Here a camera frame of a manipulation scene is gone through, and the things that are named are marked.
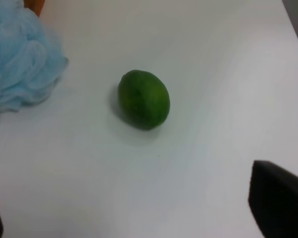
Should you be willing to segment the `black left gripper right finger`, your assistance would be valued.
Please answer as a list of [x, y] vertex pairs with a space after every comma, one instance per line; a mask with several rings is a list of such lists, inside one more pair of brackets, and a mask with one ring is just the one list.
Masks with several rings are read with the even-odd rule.
[[265, 238], [298, 238], [298, 176], [269, 161], [254, 161], [248, 204]]

